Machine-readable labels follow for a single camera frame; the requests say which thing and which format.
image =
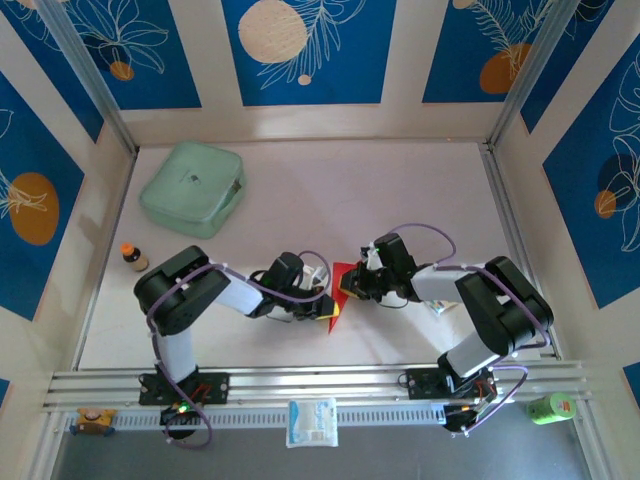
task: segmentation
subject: white table surface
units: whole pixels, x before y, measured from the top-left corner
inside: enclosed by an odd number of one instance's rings
[[[141,149],[81,369],[152,366],[144,315],[133,295],[140,275],[122,260],[122,242],[137,245],[152,267],[195,244],[214,261],[249,274],[267,268],[283,251],[313,249],[330,262],[355,262],[361,246],[396,225],[425,222],[454,238],[456,262],[508,255],[474,143],[350,140],[220,146],[242,156],[248,184],[245,198],[210,240],[175,233],[144,216],[138,194],[170,148]],[[417,263],[449,252],[437,234],[411,229],[401,235]],[[214,304],[194,324],[194,348],[202,367],[432,362],[473,330],[461,306],[438,318],[424,304],[390,310],[355,299],[347,302],[331,335],[327,325],[327,320],[285,324],[250,319]]]

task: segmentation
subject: small bottle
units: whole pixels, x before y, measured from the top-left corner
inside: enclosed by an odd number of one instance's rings
[[[142,272],[149,266],[149,259],[140,253],[140,249],[134,247],[131,243],[123,243],[120,245],[122,258],[136,272]]]

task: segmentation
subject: white packet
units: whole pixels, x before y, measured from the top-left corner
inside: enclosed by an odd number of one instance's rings
[[[287,448],[337,446],[338,416],[335,398],[289,402]]]

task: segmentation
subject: green cup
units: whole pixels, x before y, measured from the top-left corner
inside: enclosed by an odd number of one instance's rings
[[[566,393],[552,393],[530,402],[527,414],[538,425],[571,420],[576,414],[576,402]]]

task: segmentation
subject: aluminum rail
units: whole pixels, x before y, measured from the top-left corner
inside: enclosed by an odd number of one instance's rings
[[[526,402],[548,393],[563,391],[578,400],[591,398],[587,370],[581,362],[537,360],[522,362],[529,377],[514,397]],[[408,368],[436,368],[435,364],[201,369],[202,372],[227,372],[231,375],[227,405],[207,408],[284,407],[290,399],[334,397],[341,406],[415,403],[398,382]],[[75,411],[80,407],[116,409],[160,409],[138,405],[138,377],[150,370],[94,370],[57,372],[44,403],[44,411]],[[518,371],[495,371],[500,395],[518,381]],[[452,398],[432,399],[442,405],[469,403]]]

